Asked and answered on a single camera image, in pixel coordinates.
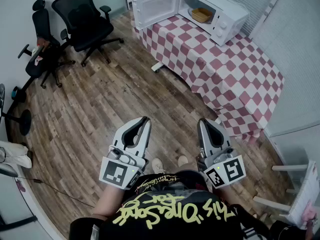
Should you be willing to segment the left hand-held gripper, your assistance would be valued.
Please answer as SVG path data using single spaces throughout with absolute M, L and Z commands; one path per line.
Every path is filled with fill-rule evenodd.
M 151 134 L 147 116 L 128 121 L 115 132 L 107 156 L 102 158 L 99 180 L 122 190 L 130 190 L 149 163 L 144 158 Z

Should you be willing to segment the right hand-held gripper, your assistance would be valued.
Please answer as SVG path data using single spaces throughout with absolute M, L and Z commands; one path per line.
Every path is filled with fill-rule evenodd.
M 198 171 L 215 189 L 246 177 L 243 157 L 230 146 L 230 136 L 217 122 L 201 118 L 197 123 L 199 145 L 205 157 L 198 157 Z M 221 151 L 212 155 L 212 151 Z

